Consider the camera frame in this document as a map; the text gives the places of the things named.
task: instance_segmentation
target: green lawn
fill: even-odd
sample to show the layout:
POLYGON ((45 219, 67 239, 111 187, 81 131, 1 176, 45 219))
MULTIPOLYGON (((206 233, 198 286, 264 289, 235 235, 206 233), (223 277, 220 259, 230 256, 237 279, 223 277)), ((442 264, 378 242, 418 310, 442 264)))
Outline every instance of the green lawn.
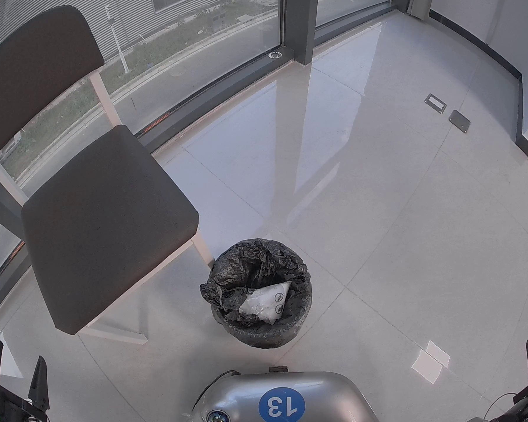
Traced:
MULTIPOLYGON (((225 27, 228 27, 239 23, 236 19, 238 16, 243 14, 256 16, 271 9, 249 0, 227 0, 218 11, 225 12, 224 24, 225 27)), ((190 22, 181 23, 174 30, 170 30, 148 43, 135 46, 133 52, 126 55, 129 73, 124 73, 121 61, 116 61, 111 66, 106 67, 101 75, 107 91, 110 94, 113 93, 150 67, 184 50, 187 46, 211 37, 213 34, 207 10, 205 12, 200 11, 199 17, 190 22)), ((3 165, 8 173, 14 178, 19 177, 23 170, 51 142, 97 103, 98 98, 92 85, 86 81, 84 85, 71 92, 63 101, 49 110, 42 111, 25 126, 21 133, 21 141, 3 160, 3 165)))

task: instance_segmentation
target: camera lens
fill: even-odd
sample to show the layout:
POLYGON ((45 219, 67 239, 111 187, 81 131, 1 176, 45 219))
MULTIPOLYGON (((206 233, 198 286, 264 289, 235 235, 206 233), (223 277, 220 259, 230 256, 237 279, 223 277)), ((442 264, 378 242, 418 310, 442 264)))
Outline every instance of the camera lens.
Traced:
POLYGON ((207 416, 207 422, 229 422, 229 416, 223 411, 212 411, 207 416))

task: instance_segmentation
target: chair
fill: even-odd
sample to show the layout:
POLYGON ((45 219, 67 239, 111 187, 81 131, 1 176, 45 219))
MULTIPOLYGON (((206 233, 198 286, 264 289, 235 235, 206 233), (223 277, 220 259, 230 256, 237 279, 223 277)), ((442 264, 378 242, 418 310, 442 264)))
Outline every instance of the chair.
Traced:
POLYGON ((70 6, 32 18, 0 44, 0 149, 58 95, 89 76, 113 128, 80 151, 30 198, 0 164, 0 182, 22 206, 24 241, 55 327, 144 344, 99 319, 193 245, 213 256, 198 214, 121 124, 98 68, 104 59, 70 6))

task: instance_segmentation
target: black plastic liner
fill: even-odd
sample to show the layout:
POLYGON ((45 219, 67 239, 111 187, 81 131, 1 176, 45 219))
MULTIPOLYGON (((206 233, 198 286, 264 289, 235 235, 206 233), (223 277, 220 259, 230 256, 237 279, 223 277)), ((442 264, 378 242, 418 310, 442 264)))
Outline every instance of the black plastic liner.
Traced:
POLYGON ((225 330, 252 347, 277 348, 297 336, 311 309, 311 276, 297 253, 278 241, 247 239, 217 258, 202 297, 225 330), (252 290, 291 281, 284 311, 274 325, 239 313, 252 290))

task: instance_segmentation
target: security camera on pole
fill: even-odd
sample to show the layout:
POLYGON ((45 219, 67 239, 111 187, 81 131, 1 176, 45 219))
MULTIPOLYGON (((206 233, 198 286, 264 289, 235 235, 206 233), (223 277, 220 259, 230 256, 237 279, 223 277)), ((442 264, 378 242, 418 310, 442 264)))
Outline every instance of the security camera on pole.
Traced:
POLYGON ((125 70, 125 73, 129 72, 129 67, 127 66, 127 61, 125 60, 125 55, 123 55, 123 52, 121 51, 121 46, 119 45, 118 37, 115 34, 115 19, 110 16, 110 5, 105 4, 104 9, 106 10, 106 16, 107 16, 107 24, 110 25, 111 33, 114 35, 114 41, 115 45, 118 47, 119 57, 121 58, 121 63, 123 64, 123 69, 125 70))

